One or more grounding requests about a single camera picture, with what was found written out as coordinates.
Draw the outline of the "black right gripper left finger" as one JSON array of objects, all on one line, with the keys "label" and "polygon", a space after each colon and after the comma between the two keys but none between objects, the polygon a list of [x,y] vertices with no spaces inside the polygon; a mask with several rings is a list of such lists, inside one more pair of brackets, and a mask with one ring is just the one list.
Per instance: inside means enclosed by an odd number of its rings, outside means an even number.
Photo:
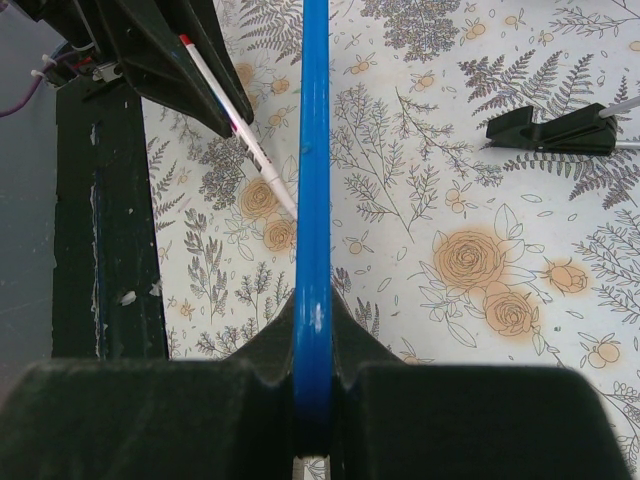
[{"label": "black right gripper left finger", "polygon": [[5,479],[289,479],[292,302],[222,361],[59,359],[1,408]]}]

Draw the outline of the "red white marker pen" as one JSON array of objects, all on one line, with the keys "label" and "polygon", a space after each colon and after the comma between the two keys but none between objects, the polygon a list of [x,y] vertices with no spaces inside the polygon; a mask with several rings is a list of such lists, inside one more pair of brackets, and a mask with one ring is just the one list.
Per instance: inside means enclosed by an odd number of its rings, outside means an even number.
[{"label": "red white marker pen", "polygon": [[240,115],[239,111],[235,108],[231,99],[226,94],[222,85],[216,79],[215,75],[207,65],[203,56],[196,48],[195,44],[185,34],[181,34],[179,38],[186,48],[187,52],[189,53],[194,64],[196,65],[198,71],[209,86],[209,89],[213,93],[218,104],[226,114],[230,122],[233,134],[236,138],[239,139],[239,142],[251,158],[251,161],[254,164],[255,168],[260,172],[263,180],[267,183],[270,190],[279,200],[280,204],[284,207],[284,209],[292,217],[292,219],[296,221],[298,219],[297,204],[289,194],[272,161],[269,159],[264,149],[259,144],[257,137],[255,136],[247,122]]}]

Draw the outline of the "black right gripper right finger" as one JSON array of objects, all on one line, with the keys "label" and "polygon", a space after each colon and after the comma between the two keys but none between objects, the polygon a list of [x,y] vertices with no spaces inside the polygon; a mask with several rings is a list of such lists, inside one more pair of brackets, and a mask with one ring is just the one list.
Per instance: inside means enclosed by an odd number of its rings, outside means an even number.
[{"label": "black right gripper right finger", "polygon": [[558,367],[411,365],[332,298],[334,479],[627,479],[595,390]]}]

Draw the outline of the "blue framed whiteboard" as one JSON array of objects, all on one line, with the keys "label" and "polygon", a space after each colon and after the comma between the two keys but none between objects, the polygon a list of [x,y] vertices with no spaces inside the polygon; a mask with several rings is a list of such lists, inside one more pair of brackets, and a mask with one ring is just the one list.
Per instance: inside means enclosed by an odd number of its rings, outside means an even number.
[{"label": "blue framed whiteboard", "polygon": [[297,456],[330,448],[329,3],[303,3],[293,401]]}]

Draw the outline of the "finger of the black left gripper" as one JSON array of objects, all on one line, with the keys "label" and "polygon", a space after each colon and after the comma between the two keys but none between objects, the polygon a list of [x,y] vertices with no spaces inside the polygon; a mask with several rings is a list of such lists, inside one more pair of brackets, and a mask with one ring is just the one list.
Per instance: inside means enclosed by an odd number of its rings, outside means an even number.
[{"label": "finger of the black left gripper", "polygon": [[98,11],[129,85],[228,138],[231,126],[180,41],[177,1],[99,1]]},{"label": "finger of the black left gripper", "polygon": [[183,16],[183,19],[178,21],[178,33],[185,34],[195,43],[242,119],[252,123],[253,108],[227,51],[214,2],[181,0],[177,1],[176,5],[182,10]]}]

